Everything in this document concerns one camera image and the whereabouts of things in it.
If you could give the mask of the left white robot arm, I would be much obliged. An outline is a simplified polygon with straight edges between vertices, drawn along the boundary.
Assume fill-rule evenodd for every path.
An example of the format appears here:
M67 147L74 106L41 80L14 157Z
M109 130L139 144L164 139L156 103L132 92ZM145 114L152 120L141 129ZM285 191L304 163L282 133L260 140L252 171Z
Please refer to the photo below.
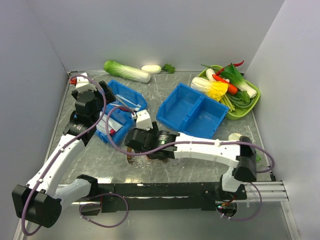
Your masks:
M98 180L82 174L69 185L58 189L59 182L74 158L87 146L101 121L101 112L116 100L112 89L100 81L93 89L74 90L75 110L59 140L56 149L25 185L16 185L12 200L23 233L26 221L39 227L50 228L58 220L62 210L78 199L95 200L99 195Z

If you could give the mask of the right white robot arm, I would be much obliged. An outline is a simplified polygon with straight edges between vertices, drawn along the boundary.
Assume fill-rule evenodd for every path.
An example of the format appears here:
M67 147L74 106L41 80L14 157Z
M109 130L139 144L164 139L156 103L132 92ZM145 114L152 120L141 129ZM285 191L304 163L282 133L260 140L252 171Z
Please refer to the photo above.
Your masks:
M197 159L220 163L228 170L220 177L218 193L230 199L243 183L257 180L256 150L248 137L219 141L194 137L182 132L159 130L156 123L151 130L134 128L124 140L125 146L149 159Z

